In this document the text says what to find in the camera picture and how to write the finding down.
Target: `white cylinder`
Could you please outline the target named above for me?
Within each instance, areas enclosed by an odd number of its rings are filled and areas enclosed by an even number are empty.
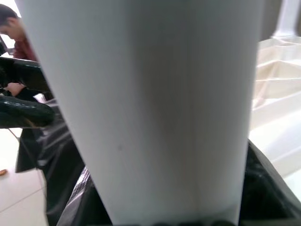
[[[301,0],[282,0],[274,39],[288,39],[296,37],[296,26],[299,21]]]
[[[261,0],[17,3],[113,224],[238,222]]]

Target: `floor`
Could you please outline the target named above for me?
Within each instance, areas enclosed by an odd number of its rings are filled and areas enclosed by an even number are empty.
[[[21,129],[13,129],[20,136]],[[41,172],[15,173],[18,141],[8,129],[0,129],[0,225],[47,226],[45,217],[45,184]]]

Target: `white pole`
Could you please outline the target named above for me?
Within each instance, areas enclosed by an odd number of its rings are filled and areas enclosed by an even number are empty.
[[[17,4],[113,224],[238,222],[261,0]]]
[[[296,37],[296,26],[299,21],[301,0],[282,0],[274,39],[288,39]]]

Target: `hand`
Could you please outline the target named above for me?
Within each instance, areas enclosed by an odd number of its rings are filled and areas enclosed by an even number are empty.
[[[13,95],[14,97],[17,96],[21,90],[23,90],[25,88],[25,85],[23,84],[20,84],[20,83],[14,83],[14,82],[11,82],[8,84],[7,87],[5,87],[4,89],[5,90],[8,90],[11,95]]]

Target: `person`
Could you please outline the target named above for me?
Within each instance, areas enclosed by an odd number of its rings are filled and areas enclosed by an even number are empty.
[[[26,37],[21,19],[10,7],[0,4],[0,33],[15,40],[14,58],[37,61],[37,58]],[[33,100],[34,93],[29,93],[25,85],[11,82],[6,87],[12,96]],[[7,170],[0,170],[0,177],[6,175]]]

